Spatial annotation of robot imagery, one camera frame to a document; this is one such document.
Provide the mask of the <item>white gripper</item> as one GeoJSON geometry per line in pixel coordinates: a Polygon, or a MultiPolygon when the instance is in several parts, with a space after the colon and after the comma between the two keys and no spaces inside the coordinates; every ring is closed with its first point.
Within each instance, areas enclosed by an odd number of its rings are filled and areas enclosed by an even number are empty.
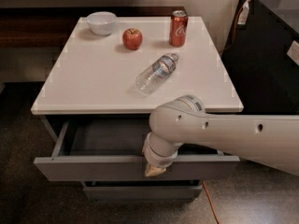
{"type": "Polygon", "coordinates": [[[163,174],[178,155],[178,149],[182,143],[169,143],[150,132],[144,142],[142,149],[148,164],[146,165],[145,176],[157,176],[163,174]]]}

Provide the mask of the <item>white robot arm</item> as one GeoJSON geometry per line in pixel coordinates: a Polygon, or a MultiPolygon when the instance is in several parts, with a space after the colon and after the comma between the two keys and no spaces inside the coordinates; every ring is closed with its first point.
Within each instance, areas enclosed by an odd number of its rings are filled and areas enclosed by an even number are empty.
{"type": "Polygon", "coordinates": [[[299,175],[299,117],[208,114],[185,95],[156,107],[143,146],[145,175],[162,174],[185,143],[201,145],[299,175]]]}

